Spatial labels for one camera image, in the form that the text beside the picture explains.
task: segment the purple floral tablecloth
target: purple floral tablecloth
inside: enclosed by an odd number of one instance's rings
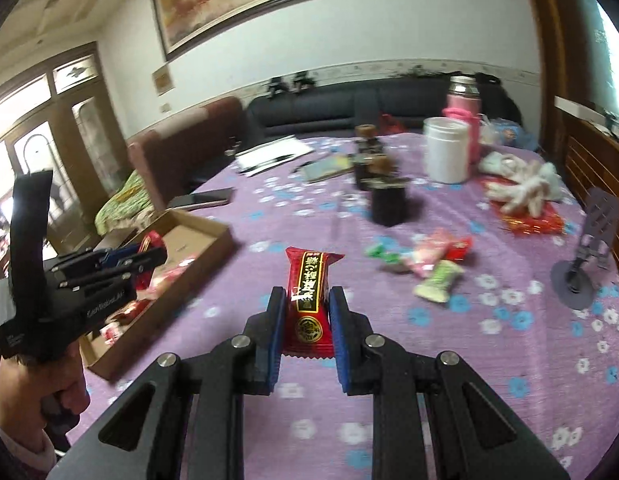
[[[597,299],[585,312],[563,306],[549,272],[574,256],[584,213],[567,189],[557,209],[562,236],[515,237],[503,228],[479,182],[429,182],[422,166],[424,137],[384,137],[412,179],[412,217],[383,228],[368,220],[368,199],[350,175],[304,184],[293,168],[329,150],[351,152],[351,139],[310,141],[315,152],[247,178],[227,168],[203,189],[235,187],[230,205],[199,215],[227,222],[242,246],[125,379],[109,384],[87,372],[92,404],[70,434],[77,439],[150,362],[170,351],[183,358],[211,350],[241,333],[248,316],[266,308],[272,286],[286,286],[285,248],[332,251],[346,257],[329,270],[352,310],[375,332],[408,351],[435,356],[453,349],[496,390],[552,450],[574,480],[598,464],[619,431],[619,277],[587,264]],[[522,158],[536,157],[515,152]],[[449,304],[413,295],[417,280],[379,270],[365,249],[383,242],[406,250],[443,227],[474,237],[473,256]],[[284,357],[271,397],[244,400],[244,468],[249,480],[366,480],[371,478],[371,397],[348,398],[333,360]]]

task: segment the sleeve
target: sleeve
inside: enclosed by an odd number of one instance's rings
[[[45,437],[45,449],[41,453],[33,453],[23,446],[14,442],[3,430],[0,428],[0,444],[6,448],[7,453],[3,453],[5,457],[1,459],[6,463],[10,458],[12,462],[16,464],[6,465],[11,467],[14,471],[20,469],[22,472],[26,472],[22,477],[6,476],[7,479],[20,480],[23,479],[44,479],[49,471],[56,465],[56,453],[51,440],[47,436]]]

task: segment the open cardboard box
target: open cardboard box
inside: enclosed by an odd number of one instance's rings
[[[200,290],[236,247],[228,225],[185,211],[167,211],[129,243],[139,243],[149,231],[158,232],[167,246],[167,261],[155,272],[174,269],[189,257],[195,258],[195,261],[156,301],[124,327],[124,333],[113,345],[107,346],[100,335],[80,338],[85,366],[103,379],[115,380],[116,375],[129,366],[160,333],[164,323],[172,319],[173,311]]]

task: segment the hand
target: hand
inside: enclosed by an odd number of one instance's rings
[[[0,428],[18,444],[34,453],[42,452],[41,399],[60,392],[64,408],[80,415],[89,406],[84,384],[83,362],[78,343],[72,343],[58,361],[25,366],[15,358],[0,361]]]

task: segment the black sofa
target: black sofa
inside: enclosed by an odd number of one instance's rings
[[[392,78],[319,86],[301,94],[259,97],[247,108],[248,134],[243,147],[279,137],[353,137],[358,124],[379,125],[389,114],[410,130],[439,116],[446,107],[449,77]],[[522,124],[521,112],[503,87],[479,83],[483,113]]]

